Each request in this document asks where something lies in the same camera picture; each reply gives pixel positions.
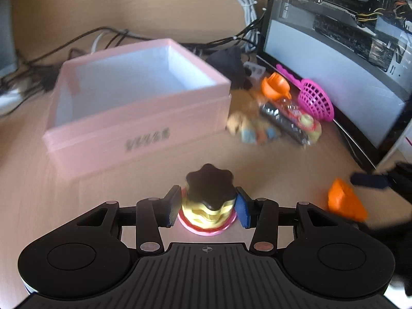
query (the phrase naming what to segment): silver screw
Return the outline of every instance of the silver screw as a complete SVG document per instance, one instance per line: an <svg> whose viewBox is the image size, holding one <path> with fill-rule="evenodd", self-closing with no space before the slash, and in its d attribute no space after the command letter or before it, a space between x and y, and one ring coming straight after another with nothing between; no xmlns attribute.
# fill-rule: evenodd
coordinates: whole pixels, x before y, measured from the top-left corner
<svg viewBox="0 0 412 309"><path fill-rule="evenodd" d="M160 245L154 241L147 241L140 245L140 249L145 252L154 252L160 249Z"/></svg>
<svg viewBox="0 0 412 309"><path fill-rule="evenodd" d="M253 245L256 251L268 252L273 250L273 244L268 241L258 241Z"/></svg>

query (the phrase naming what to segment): blue gripper pad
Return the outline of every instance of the blue gripper pad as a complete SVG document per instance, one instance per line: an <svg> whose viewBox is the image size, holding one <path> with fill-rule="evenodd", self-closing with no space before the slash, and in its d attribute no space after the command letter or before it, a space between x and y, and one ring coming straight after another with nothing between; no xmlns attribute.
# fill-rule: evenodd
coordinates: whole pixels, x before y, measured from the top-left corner
<svg viewBox="0 0 412 309"><path fill-rule="evenodd" d="M248 206L244 197L240 194L237 195L234 203L234 209L236 210L237 217L240 223L245 229L251 227L251 215L248 212Z"/></svg>

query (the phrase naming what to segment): brown star-shaped top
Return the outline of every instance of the brown star-shaped top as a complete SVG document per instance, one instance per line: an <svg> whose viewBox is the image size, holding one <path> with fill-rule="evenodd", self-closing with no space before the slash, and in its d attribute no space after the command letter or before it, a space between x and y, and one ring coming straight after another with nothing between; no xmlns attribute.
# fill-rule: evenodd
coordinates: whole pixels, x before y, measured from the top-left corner
<svg viewBox="0 0 412 309"><path fill-rule="evenodd" d="M212 164L203 165L200 170L189 173L186 181L189 186L187 198L204 204L209 210L219 210L225 202L237 196L233 174Z"/></svg>

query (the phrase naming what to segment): orange toy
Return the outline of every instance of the orange toy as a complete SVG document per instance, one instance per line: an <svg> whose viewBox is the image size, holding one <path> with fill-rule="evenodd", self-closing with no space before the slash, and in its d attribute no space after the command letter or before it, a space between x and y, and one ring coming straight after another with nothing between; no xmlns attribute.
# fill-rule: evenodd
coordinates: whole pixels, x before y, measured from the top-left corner
<svg viewBox="0 0 412 309"><path fill-rule="evenodd" d="M329 211L345 218L363 222L367 211L354 191L342 179L337 178L328 193Z"/></svg>
<svg viewBox="0 0 412 309"><path fill-rule="evenodd" d="M275 72L269 78L263 78L260 87L263 95L273 101L280 98L288 98L289 100L292 98L289 83L279 73Z"/></svg>

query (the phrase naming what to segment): pink handle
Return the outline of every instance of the pink handle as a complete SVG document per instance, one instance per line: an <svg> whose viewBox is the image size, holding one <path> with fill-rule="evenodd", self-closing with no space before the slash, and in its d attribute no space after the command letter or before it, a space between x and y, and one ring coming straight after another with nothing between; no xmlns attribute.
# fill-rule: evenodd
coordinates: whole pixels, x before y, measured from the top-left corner
<svg viewBox="0 0 412 309"><path fill-rule="evenodd" d="M283 75L285 78L287 78L291 83L293 83L296 87L298 87L300 90L302 90L302 83L297 80L292 74L290 74L286 69L280 65L276 65L276 69L279 71L281 75Z"/></svg>

